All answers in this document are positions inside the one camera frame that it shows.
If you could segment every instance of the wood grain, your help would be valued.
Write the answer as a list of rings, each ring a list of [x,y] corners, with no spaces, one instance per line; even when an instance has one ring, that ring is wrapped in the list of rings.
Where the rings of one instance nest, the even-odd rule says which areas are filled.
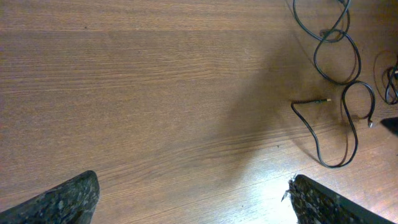
[[[314,69],[318,42],[290,1],[1,5],[0,211],[90,169],[101,186],[93,223],[294,223],[280,200],[287,181],[305,174],[398,222],[398,138],[378,124],[398,109],[376,91],[398,52],[396,1],[350,8],[377,125],[355,121],[358,154],[335,170],[313,159],[290,102],[333,99],[298,109],[336,164],[353,147],[343,86]],[[341,8],[298,1],[297,10],[317,32]],[[358,69],[346,40],[324,45],[318,59],[336,79]],[[352,114],[368,112],[366,89],[353,87],[347,101]]]

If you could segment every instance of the black object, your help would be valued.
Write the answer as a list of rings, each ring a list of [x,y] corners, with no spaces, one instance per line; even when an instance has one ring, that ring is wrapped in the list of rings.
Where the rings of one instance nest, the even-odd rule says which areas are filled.
[[[323,166],[325,166],[325,167],[327,167],[327,168],[339,168],[339,167],[343,167],[343,166],[348,165],[348,164],[354,159],[354,156],[355,156],[356,151],[357,151],[357,149],[358,149],[358,137],[357,137],[357,135],[356,135],[355,126],[354,126],[353,120],[351,119],[351,115],[349,114],[349,111],[348,111],[348,108],[347,108],[347,105],[346,105],[346,100],[345,100],[345,98],[346,98],[346,93],[347,93],[348,89],[349,89],[351,86],[355,85],[355,84],[361,84],[361,85],[365,86],[365,87],[368,89],[368,91],[369,91],[369,93],[370,93],[370,95],[371,95],[371,102],[372,102],[372,103],[371,103],[371,109],[370,109],[368,115],[366,115],[364,118],[368,118],[368,126],[369,126],[370,128],[373,126],[373,122],[372,122],[371,118],[372,118],[372,114],[373,114],[374,107],[375,107],[375,104],[376,104],[376,100],[375,100],[375,97],[374,97],[373,89],[372,89],[372,87],[370,87],[370,86],[369,86],[367,83],[365,83],[365,82],[361,82],[361,81],[354,81],[354,82],[351,82],[351,83],[350,83],[349,85],[347,85],[346,88],[344,89],[343,94],[341,95],[341,101],[343,102],[344,109],[345,109],[345,111],[346,111],[347,118],[348,118],[348,121],[349,121],[349,125],[351,126],[351,129],[353,130],[353,134],[354,134],[354,138],[355,138],[355,147],[354,147],[354,151],[353,151],[353,154],[351,155],[350,159],[348,159],[347,162],[342,163],[342,164],[330,166],[330,165],[326,164],[326,163],[323,161],[322,155],[321,155],[321,149],[320,149],[320,146],[319,146],[319,142],[318,142],[317,135],[315,134],[315,132],[313,131],[313,129],[311,128],[311,126],[308,124],[308,122],[304,119],[304,117],[303,117],[303,116],[295,109],[295,107],[294,107],[294,105],[296,105],[296,104],[304,104],[304,103],[322,103],[322,102],[326,102],[326,101],[329,101],[329,100],[328,100],[328,99],[322,99],[322,100],[294,101],[294,102],[292,102],[292,104],[291,104],[291,107],[292,107],[294,113],[303,121],[303,123],[306,125],[306,127],[308,128],[308,130],[310,130],[310,132],[311,132],[311,134],[312,134],[312,136],[313,136],[313,138],[314,138],[314,140],[315,140],[315,144],[317,145],[317,154],[318,154],[319,162],[320,162]]]
[[[398,118],[387,118],[381,121],[388,130],[398,136]]]
[[[338,20],[336,21],[335,25],[333,25],[333,27],[331,29],[325,29],[325,30],[321,30],[320,31],[320,36],[317,36],[316,34],[314,34],[313,32],[311,32],[310,30],[308,30],[300,21],[299,16],[297,15],[297,11],[296,11],[296,0],[293,0],[293,13],[294,13],[294,19],[297,21],[297,23],[300,25],[300,27],[308,34],[310,34],[310,36],[312,36],[313,38],[319,40],[319,44],[318,47],[315,49],[315,52],[313,54],[313,62],[314,62],[314,66],[317,69],[317,71],[322,75],[323,78],[327,79],[328,81],[337,84],[337,85],[347,85],[350,84],[352,82],[354,82],[358,77],[359,74],[361,74],[361,67],[362,67],[362,63],[361,63],[361,56],[359,55],[359,50],[357,48],[357,46],[355,45],[354,41],[352,40],[352,38],[347,34],[348,29],[349,29],[349,24],[350,24],[350,16],[349,16],[349,5],[351,4],[351,0],[347,0],[347,2],[345,2],[345,0],[338,0],[343,6],[344,6],[344,10],[341,13],[340,17],[338,18]],[[347,15],[347,28],[346,30],[339,30],[336,29],[336,27],[338,26],[338,24],[341,22],[341,20],[344,18],[344,16]],[[328,37],[332,34],[337,32],[339,34],[339,38],[337,39],[328,39]],[[338,82],[332,78],[330,78],[325,72],[322,71],[322,69],[319,67],[318,65],[318,61],[317,61],[317,55],[318,55],[318,50],[321,47],[321,45],[323,43],[336,43],[341,41],[344,37],[346,37],[348,39],[348,41],[350,42],[351,46],[354,49],[355,55],[356,55],[356,60],[358,60],[358,72],[356,74],[356,76],[352,79],[352,80],[347,80],[344,82]]]
[[[392,223],[304,175],[289,181],[288,193],[301,224]]]
[[[89,224],[100,197],[94,171],[86,171],[0,213],[0,223]]]

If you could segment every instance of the wire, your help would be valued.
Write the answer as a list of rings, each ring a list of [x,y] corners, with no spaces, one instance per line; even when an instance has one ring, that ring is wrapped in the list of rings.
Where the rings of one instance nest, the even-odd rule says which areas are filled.
[[[384,101],[388,105],[394,105],[398,103],[398,91],[397,88],[393,82],[394,79],[398,80],[398,61],[397,64],[394,67],[391,67],[387,70],[387,78],[388,78],[388,84],[386,87],[386,93],[384,94]],[[394,96],[392,100],[389,100],[390,98],[390,89],[394,91]]]
[[[361,57],[359,55],[359,50],[357,48],[357,46],[355,45],[354,41],[352,40],[352,38],[347,34],[348,29],[349,29],[349,25],[351,22],[351,17],[349,16],[349,5],[351,4],[351,0],[347,0],[347,2],[345,2],[345,0],[338,0],[340,3],[342,3],[342,5],[344,6],[344,10],[341,13],[340,17],[338,18],[338,20],[336,21],[335,25],[333,25],[333,27],[331,29],[327,29],[327,30],[321,30],[320,31],[320,36],[317,36],[316,34],[314,34],[313,32],[311,32],[310,30],[308,30],[303,23],[301,22],[301,20],[299,19],[299,16],[297,15],[297,11],[296,11],[296,0],[293,0],[293,13],[294,13],[294,18],[297,21],[297,23],[300,25],[300,27],[306,32],[308,33],[310,36],[312,36],[313,38],[319,40],[319,44],[317,46],[317,48],[315,49],[314,55],[313,55],[313,62],[314,62],[314,66],[316,68],[316,70],[319,72],[319,74],[321,74],[321,76],[325,79],[327,79],[328,81],[336,84],[336,85],[347,85],[350,83],[353,83],[358,77],[359,74],[361,74],[361,69],[362,69],[362,63],[361,63]],[[341,22],[341,20],[344,18],[344,16],[347,15],[347,28],[345,30],[339,30],[336,27],[338,26],[338,24]],[[328,37],[332,34],[338,32],[340,37],[337,39],[328,39]],[[352,78],[351,80],[348,79],[346,81],[343,82],[339,82],[336,81],[332,78],[330,78],[324,71],[322,71],[322,69],[319,67],[318,64],[318,60],[317,60],[317,55],[318,55],[318,51],[319,48],[321,47],[321,45],[323,43],[336,43],[341,41],[344,37],[346,37],[348,39],[348,41],[350,42],[351,46],[354,49],[355,55],[356,55],[356,60],[358,60],[358,72],[355,75],[354,78]]]
[[[375,96],[374,96],[373,89],[372,89],[372,87],[371,87],[369,84],[367,84],[367,83],[365,83],[365,82],[353,81],[353,82],[351,82],[349,85],[347,85],[347,86],[345,87],[345,89],[343,90],[343,94],[341,95],[341,101],[343,102],[343,106],[344,106],[344,109],[345,109],[345,112],[346,112],[346,115],[347,115],[347,118],[348,118],[348,121],[349,121],[349,125],[351,126],[351,129],[352,129],[352,131],[353,131],[354,138],[355,138],[355,147],[354,147],[353,154],[351,155],[350,159],[349,159],[347,162],[345,162],[345,163],[341,163],[341,164],[338,164],[338,165],[330,166],[330,165],[326,164],[326,163],[323,161],[322,155],[321,155],[321,149],[320,149],[320,145],[319,145],[319,141],[318,141],[317,135],[315,134],[315,132],[313,131],[313,129],[311,128],[311,126],[309,125],[309,123],[305,120],[305,118],[304,118],[304,117],[296,110],[296,108],[294,107],[294,105],[298,105],[298,104],[323,103],[323,102],[327,102],[327,101],[331,101],[331,100],[330,100],[330,99],[322,99],[322,100],[293,101],[292,104],[291,104],[291,107],[292,107],[294,113],[303,121],[303,123],[306,125],[306,127],[308,128],[308,130],[310,130],[310,132],[311,132],[311,134],[312,134],[312,136],[313,136],[313,138],[314,138],[314,140],[315,140],[315,144],[316,144],[316,147],[317,147],[317,154],[318,154],[319,162],[320,162],[323,166],[325,166],[325,167],[327,167],[327,168],[339,168],[339,167],[343,167],[343,166],[348,165],[348,164],[354,159],[354,156],[355,156],[355,154],[356,154],[356,151],[358,150],[358,136],[357,136],[357,134],[356,134],[356,129],[355,129],[353,120],[352,120],[352,118],[351,118],[351,115],[349,114],[349,111],[348,111],[348,108],[347,108],[347,104],[346,104],[346,94],[347,94],[347,91],[348,91],[348,89],[349,89],[351,86],[353,86],[353,85],[355,85],[355,84],[364,85],[364,86],[368,89],[369,94],[371,95],[371,109],[370,109],[369,113],[364,117],[364,118],[367,118],[367,119],[368,119],[368,126],[369,126],[370,128],[373,126],[373,122],[372,122],[371,118],[372,118],[372,115],[373,115],[373,112],[374,112],[374,108],[375,108],[375,105],[376,105],[376,99],[375,99]]]

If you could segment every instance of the coiled cable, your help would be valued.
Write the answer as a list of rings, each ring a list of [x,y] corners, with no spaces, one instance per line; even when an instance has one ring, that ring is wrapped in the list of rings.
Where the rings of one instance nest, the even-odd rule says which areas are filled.
[[[395,105],[398,103],[398,91],[397,88],[394,84],[394,79],[398,80],[398,61],[394,67],[391,67],[387,70],[387,78],[388,78],[388,84],[386,87],[386,93],[384,94],[384,101],[388,105]],[[390,100],[390,90],[393,91],[393,96],[392,100]]]
[[[365,83],[365,82],[353,81],[353,82],[351,82],[349,85],[347,85],[347,86],[345,87],[345,89],[343,90],[343,94],[341,95],[341,101],[343,102],[343,106],[344,106],[344,109],[345,109],[345,112],[346,112],[346,115],[347,115],[347,118],[348,118],[348,121],[349,121],[349,125],[351,126],[351,130],[353,131],[354,139],[355,139],[354,151],[353,151],[351,157],[350,157],[350,158],[348,159],[348,161],[345,162],[345,163],[341,163],[341,164],[338,164],[338,165],[333,165],[333,166],[331,166],[331,165],[326,164],[326,163],[323,161],[322,155],[321,155],[321,149],[320,149],[320,145],[319,145],[319,141],[318,141],[317,135],[315,134],[315,132],[313,131],[313,129],[311,128],[311,126],[309,125],[309,123],[305,120],[305,118],[304,118],[304,117],[296,110],[296,108],[294,107],[294,105],[297,105],[297,104],[323,103],[323,102],[330,101],[330,99],[307,100],[307,101],[293,101],[292,104],[290,105],[290,106],[292,107],[294,113],[303,121],[303,123],[306,125],[306,127],[308,128],[308,130],[311,132],[311,134],[312,134],[312,136],[313,136],[313,138],[314,138],[314,140],[315,140],[316,147],[317,147],[317,155],[318,155],[319,162],[320,162],[323,166],[325,166],[325,167],[327,167],[327,168],[339,168],[339,167],[343,167],[343,166],[348,165],[348,164],[354,159],[354,156],[355,156],[355,154],[356,154],[356,151],[358,150],[358,136],[357,136],[357,134],[356,134],[355,125],[354,125],[354,123],[353,123],[353,120],[352,120],[352,118],[351,118],[351,115],[350,115],[350,113],[349,113],[349,111],[348,111],[347,104],[346,104],[346,93],[347,93],[348,89],[349,89],[351,86],[355,85],[355,84],[360,84],[360,85],[365,86],[366,89],[368,89],[369,94],[370,94],[370,96],[371,96],[371,109],[369,110],[369,113],[364,117],[364,118],[367,118],[367,119],[368,119],[368,126],[369,126],[370,128],[373,126],[373,122],[372,122],[371,118],[372,118],[372,115],[373,115],[373,112],[374,112],[374,108],[375,108],[375,105],[376,105],[376,99],[375,99],[375,96],[374,96],[373,89],[372,89],[371,86],[369,86],[369,84],[367,84],[367,83]]]
[[[313,38],[319,40],[319,44],[315,49],[314,55],[313,55],[313,63],[314,66],[316,68],[316,70],[319,72],[319,74],[321,74],[321,76],[325,79],[327,79],[328,81],[336,84],[336,85],[347,85],[350,84],[352,82],[354,82],[358,77],[359,74],[361,74],[361,69],[362,69],[362,63],[361,63],[361,56],[359,55],[359,50],[357,48],[357,46],[355,45],[354,41],[352,40],[352,38],[347,34],[348,29],[349,29],[349,25],[351,22],[351,17],[349,16],[349,5],[351,4],[351,0],[347,0],[347,2],[345,2],[344,0],[338,0],[340,3],[342,3],[342,5],[344,6],[343,12],[341,13],[340,17],[338,18],[338,20],[336,21],[336,23],[333,25],[333,27],[331,29],[327,29],[327,30],[321,30],[320,32],[320,36],[317,36],[316,34],[314,34],[313,32],[311,32],[310,30],[308,30],[303,23],[301,22],[301,20],[299,19],[299,16],[297,15],[297,11],[296,11],[296,0],[293,0],[293,13],[294,13],[294,18],[297,21],[297,23],[300,25],[300,27],[306,32],[308,33],[310,36],[312,36]],[[344,18],[344,16],[347,15],[347,28],[345,30],[339,30],[337,29],[338,24],[342,21],[342,19]],[[332,34],[338,32],[340,37],[337,39],[328,39],[328,37]],[[354,76],[354,78],[350,79],[350,80],[346,80],[343,82],[339,82],[336,81],[332,78],[330,78],[324,71],[322,71],[322,69],[319,67],[318,64],[318,60],[317,60],[317,55],[318,55],[318,51],[319,48],[321,47],[321,45],[323,43],[336,43],[341,41],[344,37],[346,37],[348,39],[348,41],[350,42],[351,46],[354,49],[355,55],[356,55],[356,60],[358,61],[358,71],[356,73],[356,75]]]

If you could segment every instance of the black speckled edge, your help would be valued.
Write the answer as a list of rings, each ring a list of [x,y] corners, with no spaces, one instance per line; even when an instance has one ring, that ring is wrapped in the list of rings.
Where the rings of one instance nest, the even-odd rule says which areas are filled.
[[[289,181],[289,193],[301,224],[392,223],[304,175]]]
[[[0,213],[0,223],[89,224],[100,198],[94,171],[86,171]]]

